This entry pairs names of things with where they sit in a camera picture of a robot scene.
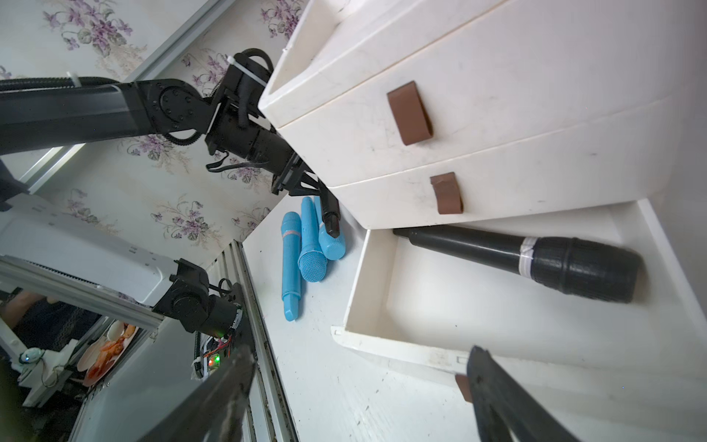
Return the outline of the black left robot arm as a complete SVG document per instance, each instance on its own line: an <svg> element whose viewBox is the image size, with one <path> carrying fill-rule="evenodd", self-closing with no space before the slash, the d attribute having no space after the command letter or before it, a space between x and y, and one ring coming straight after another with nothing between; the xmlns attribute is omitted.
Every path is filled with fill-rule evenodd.
<svg viewBox="0 0 707 442"><path fill-rule="evenodd" d="M4 155L59 145L138 136L164 136L174 145L204 138L211 173L265 169L271 191L318 196L326 209L338 202L274 128L255 123L263 116L261 94L274 73L271 58L250 48L230 58L215 90L202 96L178 79L119 83L104 77L38 77L1 83L1 152Z"/></svg>

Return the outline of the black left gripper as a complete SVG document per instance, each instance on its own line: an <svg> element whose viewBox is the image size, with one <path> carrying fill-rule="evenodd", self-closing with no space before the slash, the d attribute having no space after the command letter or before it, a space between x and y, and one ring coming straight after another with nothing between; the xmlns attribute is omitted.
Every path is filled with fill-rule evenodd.
<svg viewBox="0 0 707 442"><path fill-rule="evenodd" d="M279 134L246 117L239 126L237 112L226 110L215 117L205 138L208 153L223 153L220 160L207 164L213 173L235 169L265 169L272 177L271 193L290 196L322 196L325 184Z"/></svg>

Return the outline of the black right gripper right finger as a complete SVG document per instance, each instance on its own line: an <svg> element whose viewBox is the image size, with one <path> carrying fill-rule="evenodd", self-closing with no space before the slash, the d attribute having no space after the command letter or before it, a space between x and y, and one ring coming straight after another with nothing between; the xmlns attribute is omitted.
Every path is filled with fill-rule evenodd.
<svg viewBox="0 0 707 442"><path fill-rule="evenodd" d="M480 346L469 353L467 379L480 440L577 440Z"/></svg>

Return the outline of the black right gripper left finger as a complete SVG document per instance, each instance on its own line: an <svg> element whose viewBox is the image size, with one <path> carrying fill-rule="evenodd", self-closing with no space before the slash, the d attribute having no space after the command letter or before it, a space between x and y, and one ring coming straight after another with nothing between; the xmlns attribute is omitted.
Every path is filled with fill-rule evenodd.
<svg viewBox="0 0 707 442"><path fill-rule="evenodd" d="M255 358L241 346L143 441L241 441Z"/></svg>

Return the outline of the white bottom drawer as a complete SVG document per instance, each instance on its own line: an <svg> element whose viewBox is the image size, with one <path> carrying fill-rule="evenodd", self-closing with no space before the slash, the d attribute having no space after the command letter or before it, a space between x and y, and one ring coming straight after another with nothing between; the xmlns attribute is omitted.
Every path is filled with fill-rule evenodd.
<svg viewBox="0 0 707 442"><path fill-rule="evenodd" d="M480 229L633 250L633 301L567 296L370 230L335 342L449 387L480 346L581 440L705 440L706 319L648 200Z"/></svg>

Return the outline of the blue toy microphone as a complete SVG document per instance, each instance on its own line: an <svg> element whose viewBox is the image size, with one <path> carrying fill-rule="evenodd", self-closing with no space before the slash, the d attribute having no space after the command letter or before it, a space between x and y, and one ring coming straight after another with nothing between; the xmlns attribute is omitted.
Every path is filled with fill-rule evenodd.
<svg viewBox="0 0 707 442"><path fill-rule="evenodd" d="M320 248L324 256L329 261L339 261L344 258L346 254L346 244L344 232L341 230L337 238L332 237L326 230L324 222L322 221L322 208L320 197L314 197L314 206L317 213L317 219L319 223L319 243Z"/></svg>
<svg viewBox="0 0 707 442"><path fill-rule="evenodd" d="M296 212L284 215L281 224L283 240L282 301L285 319L294 322L299 317L301 274L298 258L301 252L301 218Z"/></svg>
<svg viewBox="0 0 707 442"><path fill-rule="evenodd" d="M300 215L301 252L298 257L298 267L305 281L317 283L326 276L328 260L320 248L319 225L315 219L316 210L310 197L302 199Z"/></svg>

